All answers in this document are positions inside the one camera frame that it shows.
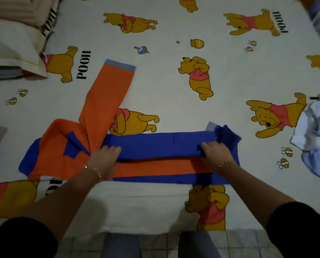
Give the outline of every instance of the black shirt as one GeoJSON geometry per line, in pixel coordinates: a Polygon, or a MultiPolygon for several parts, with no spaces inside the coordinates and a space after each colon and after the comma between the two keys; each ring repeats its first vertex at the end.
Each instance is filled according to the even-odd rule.
{"type": "MultiPolygon", "coordinates": [[[[308,205],[292,202],[280,206],[266,231],[285,258],[320,258],[320,214],[308,205]]],[[[12,218],[0,226],[0,257],[52,258],[57,248],[53,233],[34,219],[12,218]]]]}

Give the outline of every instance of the person's left hand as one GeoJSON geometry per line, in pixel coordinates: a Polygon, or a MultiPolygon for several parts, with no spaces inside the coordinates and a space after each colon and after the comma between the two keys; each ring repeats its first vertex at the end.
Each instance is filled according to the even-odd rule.
{"type": "Polygon", "coordinates": [[[101,180],[107,180],[117,167],[117,158],[121,152],[121,147],[103,146],[92,152],[91,157],[86,163],[87,167],[95,168],[102,176],[101,180]]]}

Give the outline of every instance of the brown towel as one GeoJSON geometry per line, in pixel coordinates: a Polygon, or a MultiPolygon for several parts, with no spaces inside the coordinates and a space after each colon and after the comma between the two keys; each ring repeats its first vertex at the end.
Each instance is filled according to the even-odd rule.
{"type": "Polygon", "coordinates": [[[0,18],[41,27],[54,0],[0,0],[0,18]]]}

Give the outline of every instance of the tile floor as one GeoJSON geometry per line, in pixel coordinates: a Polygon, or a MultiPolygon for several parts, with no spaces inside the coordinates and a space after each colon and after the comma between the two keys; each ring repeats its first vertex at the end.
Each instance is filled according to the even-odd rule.
{"type": "MultiPolygon", "coordinates": [[[[210,237],[222,258],[281,258],[264,230],[211,231],[210,237]]],[[[105,233],[90,239],[65,238],[56,258],[100,258],[105,233]]],[[[142,258],[177,258],[179,234],[140,236],[142,258]]]]}

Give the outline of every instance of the gold bracelet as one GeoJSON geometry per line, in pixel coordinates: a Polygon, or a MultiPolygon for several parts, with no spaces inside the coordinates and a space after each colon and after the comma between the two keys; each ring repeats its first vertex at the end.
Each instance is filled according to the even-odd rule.
{"type": "Polygon", "coordinates": [[[84,168],[92,169],[94,172],[96,172],[99,176],[99,181],[102,179],[102,175],[97,171],[97,169],[91,167],[91,166],[84,166],[84,168]]]}
{"type": "Polygon", "coordinates": [[[223,164],[226,164],[227,162],[230,162],[230,161],[233,161],[233,162],[235,162],[235,160],[234,160],[234,159],[230,159],[230,160],[225,160],[225,161],[223,161],[222,163],[220,163],[220,165],[218,165],[218,167],[219,167],[219,170],[221,169],[221,166],[222,166],[223,164]]]}

